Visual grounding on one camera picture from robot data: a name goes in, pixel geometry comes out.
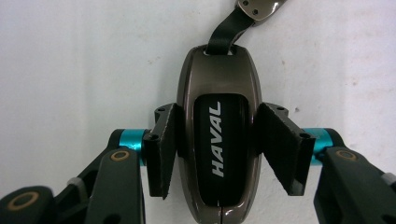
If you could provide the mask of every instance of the white wall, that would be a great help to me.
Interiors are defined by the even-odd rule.
[[[205,44],[234,1],[8,1],[0,3],[0,197],[45,185],[59,193],[118,128],[152,128],[176,100],[189,49]],[[301,127],[332,127],[396,173],[396,2],[289,1],[238,41],[257,66],[266,102]],[[317,223],[306,196],[290,198],[263,162],[246,223]],[[148,223],[194,223],[177,166],[169,198]]]

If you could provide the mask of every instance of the key fob case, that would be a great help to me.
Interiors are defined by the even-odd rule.
[[[186,201],[198,223],[240,223],[256,194],[262,156],[253,121],[262,102],[248,51],[230,55],[192,49],[183,64],[177,104],[178,163]]]

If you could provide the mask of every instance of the metallic key case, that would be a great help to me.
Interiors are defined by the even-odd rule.
[[[178,161],[184,195],[199,223],[241,223],[256,194],[262,156],[253,121],[262,102],[248,51],[230,55],[192,49],[177,92],[183,127]]]

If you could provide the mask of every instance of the car key fob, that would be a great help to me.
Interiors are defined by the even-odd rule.
[[[248,51],[192,49],[177,91],[183,122],[178,161],[184,195],[199,223],[240,223],[256,194],[262,156],[253,121],[262,95]]]

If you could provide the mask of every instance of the white background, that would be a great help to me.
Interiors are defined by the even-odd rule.
[[[176,100],[187,52],[207,43],[234,1],[0,2],[0,197],[32,185],[55,194],[118,128],[152,128]],[[396,2],[289,0],[237,44],[257,66],[266,102],[301,127],[331,127],[348,147],[396,173]],[[318,223],[304,197],[288,197],[263,160],[246,223]],[[166,201],[147,221],[194,223],[177,164]]]

